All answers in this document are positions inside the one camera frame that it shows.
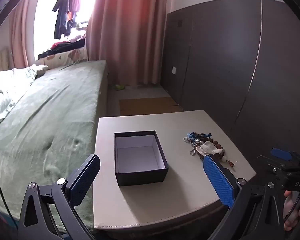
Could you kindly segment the right hand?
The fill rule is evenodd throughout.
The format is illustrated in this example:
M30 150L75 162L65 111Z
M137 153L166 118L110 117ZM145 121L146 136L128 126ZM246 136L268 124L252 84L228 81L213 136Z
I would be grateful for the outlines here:
M286 200L284 204L284 211L289 211L292 208L294 204L292 195L293 195L292 191L285 191L284 196ZM299 217L300 217L300 209L297 210L295 208L291 213L291 215L289 216L289 218L284 223L285 230L286 231L292 230L292 228L294 228L297 225Z

